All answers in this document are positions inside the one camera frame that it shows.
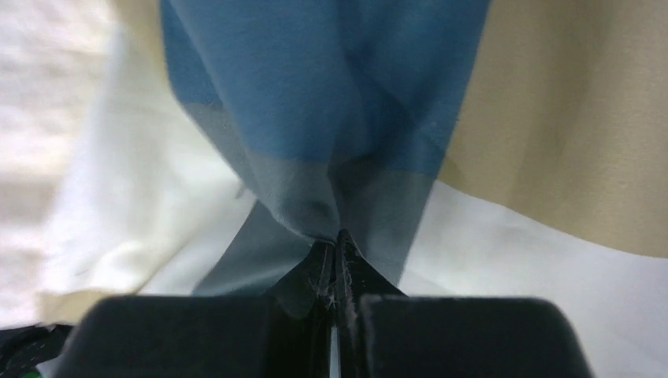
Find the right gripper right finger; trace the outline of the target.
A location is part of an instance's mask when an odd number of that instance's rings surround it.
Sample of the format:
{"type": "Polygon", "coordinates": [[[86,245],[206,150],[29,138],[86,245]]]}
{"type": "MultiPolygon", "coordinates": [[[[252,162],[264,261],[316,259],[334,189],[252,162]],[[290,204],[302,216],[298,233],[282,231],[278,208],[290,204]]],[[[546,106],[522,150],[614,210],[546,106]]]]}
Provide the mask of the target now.
{"type": "Polygon", "coordinates": [[[340,376],[368,377],[362,297],[405,294],[364,258],[346,229],[337,236],[333,267],[340,376]]]}

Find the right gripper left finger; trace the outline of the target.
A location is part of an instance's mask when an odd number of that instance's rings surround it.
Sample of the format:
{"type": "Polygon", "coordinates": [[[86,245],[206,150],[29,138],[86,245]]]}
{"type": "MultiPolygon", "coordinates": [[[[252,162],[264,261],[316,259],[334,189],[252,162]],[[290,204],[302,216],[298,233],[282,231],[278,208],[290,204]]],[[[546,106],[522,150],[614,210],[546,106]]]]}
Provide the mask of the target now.
{"type": "Polygon", "coordinates": [[[314,243],[307,256],[265,292],[273,300],[267,377],[328,377],[334,246],[314,243]]]}

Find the plaid blue beige pillowcase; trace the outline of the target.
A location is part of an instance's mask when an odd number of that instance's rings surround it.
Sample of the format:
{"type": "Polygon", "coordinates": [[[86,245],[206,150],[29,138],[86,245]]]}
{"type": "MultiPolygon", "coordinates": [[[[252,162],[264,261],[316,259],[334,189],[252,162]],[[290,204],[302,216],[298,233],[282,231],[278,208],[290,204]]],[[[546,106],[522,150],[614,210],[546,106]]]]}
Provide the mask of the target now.
{"type": "Polygon", "coordinates": [[[39,318],[258,293],[348,229],[412,293],[536,296],[667,374],[664,1],[114,1],[39,318]]]}

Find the white textured pillow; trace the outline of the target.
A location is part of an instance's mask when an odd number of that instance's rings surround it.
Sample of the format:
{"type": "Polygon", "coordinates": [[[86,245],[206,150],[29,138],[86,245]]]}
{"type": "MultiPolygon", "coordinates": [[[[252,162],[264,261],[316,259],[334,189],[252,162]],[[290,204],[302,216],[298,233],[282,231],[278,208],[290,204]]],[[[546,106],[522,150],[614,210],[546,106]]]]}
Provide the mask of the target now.
{"type": "Polygon", "coordinates": [[[69,179],[115,49],[108,1],[1,4],[1,325],[51,318],[99,222],[69,179]]]}

